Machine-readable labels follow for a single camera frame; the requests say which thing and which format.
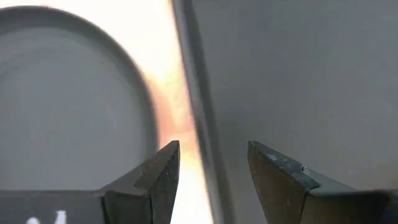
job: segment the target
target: dark metal jaw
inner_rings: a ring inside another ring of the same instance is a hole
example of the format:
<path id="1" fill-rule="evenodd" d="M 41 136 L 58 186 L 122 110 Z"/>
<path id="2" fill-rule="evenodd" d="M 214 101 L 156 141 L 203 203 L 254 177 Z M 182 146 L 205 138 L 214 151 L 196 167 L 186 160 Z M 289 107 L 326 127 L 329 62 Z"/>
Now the dark metal jaw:
<path id="1" fill-rule="evenodd" d="M 179 164 L 180 146 L 172 141 L 99 190 L 1 191 L 0 223 L 170 223 Z"/>
<path id="2" fill-rule="evenodd" d="M 256 141 L 248 160 L 269 224 L 398 223 L 396 191 L 355 191 Z"/>

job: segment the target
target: gray surface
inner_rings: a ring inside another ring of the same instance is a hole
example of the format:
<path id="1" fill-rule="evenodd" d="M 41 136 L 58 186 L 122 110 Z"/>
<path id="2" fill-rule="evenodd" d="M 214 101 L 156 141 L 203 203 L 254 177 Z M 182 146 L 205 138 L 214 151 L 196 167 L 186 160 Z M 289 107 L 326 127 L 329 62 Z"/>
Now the gray surface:
<path id="1" fill-rule="evenodd" d="M 256 139 L 357 189 L 398 187 L 398 2 L 194 0 L 237 223 Z"/>
<path id="2" fill-rule="evenodd" d="M 0 12 L 0 189 L 98 189 L 155 152 L 143 83 L 117 45 L 62 12 L 10 11 Z"/>

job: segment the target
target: round object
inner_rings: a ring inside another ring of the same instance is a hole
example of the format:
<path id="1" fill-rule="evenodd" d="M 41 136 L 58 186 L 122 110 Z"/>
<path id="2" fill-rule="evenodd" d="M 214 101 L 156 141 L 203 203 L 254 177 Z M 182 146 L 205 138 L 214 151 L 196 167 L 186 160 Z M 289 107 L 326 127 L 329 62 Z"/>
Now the round object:
<path id="1" fill-rule="evenodd" d="M 98 189 L 157 149 L 137 68 L 93 24 L 6 8 L 0 49 L 0 189 Z"/>

